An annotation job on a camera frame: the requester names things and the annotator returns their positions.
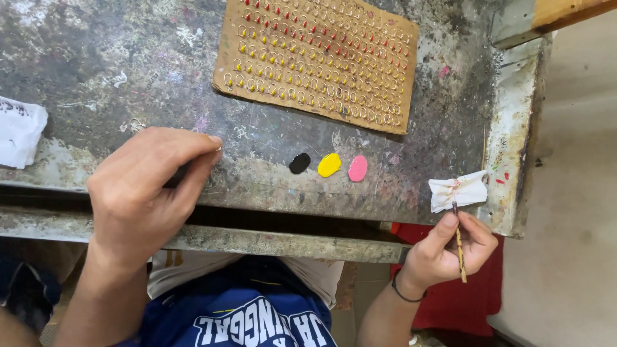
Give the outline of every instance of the white tissue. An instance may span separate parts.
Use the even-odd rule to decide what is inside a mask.
[[[483,203],[489,194],[482,176],[486,170],[470,173],[469,175],[451,180],[428,180],[433,197],[431,198],[431,212],[439,213],[452,208],[454,189],[456,188],[457,204],[466,206]]]
[[[47,117],[39,105],[0,96],[0,165],[23,169],[34,163]]]

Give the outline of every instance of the yellow paint blob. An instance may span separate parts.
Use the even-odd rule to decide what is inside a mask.
[[[339,155],[336,153],[330,153],[329,155],[323,157],[323,159],[319,163],[319,166],[317,167],[317,172],[322,177],[330,177],[340,168],[341,159],[339,158]]]

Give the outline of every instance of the red cloth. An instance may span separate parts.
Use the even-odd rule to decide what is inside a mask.
[[[431,229],[429,225],[392,225],[392,232],[411,244],[423,240]],[[503,237],[497,236],[497,239],[497,249],[478,273],[467,276],[467,283],[459,279],[429,288],[413,321],[414,328],[441,328],[492,336],[486,316],[501,309]],[[392,265],[391,276],[401,267]]]

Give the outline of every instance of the paint blob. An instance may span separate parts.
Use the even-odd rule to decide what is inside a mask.
[[[366,162],[366,158],[364,156],[357,156],[354,158],[354,161],[351,162],[349,166],[349,178],[354,182],[360,182],[364,179],[366,175],[366,169],[368,167],[368,163]]]
[[[322,177],[330,177],[333,173],[337,172],[341,168],[341,159],[339,155],[336,153],[330,153],[329,155],[323,157],[319,166],[317,167],[317,172]]]
[[[300,153],[289,163],[289,170],[292,174],[299,175],[309,167],[309,164],[310,156],[306,153]]]

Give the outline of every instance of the right hand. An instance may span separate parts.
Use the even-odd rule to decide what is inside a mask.
[[[417,296],[431,285],[460,278],[458,248],[452,242],[459,222],[465,228],[461,233],[467,275],[475,274],[484,265],[498,244],[491,228],[466,212],[459,212],[458,218],[448,213],[409,252],[397,285],[399,281],[405,283]]]
[[[141,130],[88,180],[94,212],[89,256],[105,269],[134,272],[173,237],[195,208],[221,139],[172,128]],[[193,159],[177,188],[163,185]]]

